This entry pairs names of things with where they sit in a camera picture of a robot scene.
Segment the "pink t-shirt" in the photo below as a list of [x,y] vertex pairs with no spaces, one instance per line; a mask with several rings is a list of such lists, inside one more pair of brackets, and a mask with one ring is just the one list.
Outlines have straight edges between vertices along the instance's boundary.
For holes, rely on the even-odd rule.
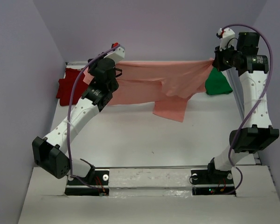
[[119,88],[108,103],[135,105],[154,103],[153,114],[183,122],[187,103],[196,93],[205,92],[213,59],[202,61],[121,61]]

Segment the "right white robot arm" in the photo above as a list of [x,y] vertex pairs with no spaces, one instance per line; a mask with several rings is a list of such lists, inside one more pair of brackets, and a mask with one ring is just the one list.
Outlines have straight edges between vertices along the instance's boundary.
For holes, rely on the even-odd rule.
[[243,90],[244,120],[229,136],[228,147],[213,158],[205,177],[211,183],[227,177],[241,159],[267,148],[279,137],[273,128],[267,107],[267,81],[270,77],[269,59],[258,54],[259,33],[240,32],[238,37],[230,28],[217,33],[220,45],[215,48],[214,67],[218,71],[235,68]]

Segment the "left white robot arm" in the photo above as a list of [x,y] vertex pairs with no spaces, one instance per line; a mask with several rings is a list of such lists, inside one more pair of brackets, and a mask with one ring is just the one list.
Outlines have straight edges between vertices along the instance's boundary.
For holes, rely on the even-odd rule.
[[[32,149],[36,165],[57,179],[67,176],[79,180],[85,186],[91,185],[95,167],[83,159],[74,159],[70,146],[84,126],[110,102],[112,94],[118,89],[116,64],[117,61],[108,57],[89,61],[81,69],[72,86],[65,119],[44,137],[36,137],[33,140]],[[93,79],[74,105],[75,90],[85,71]]]

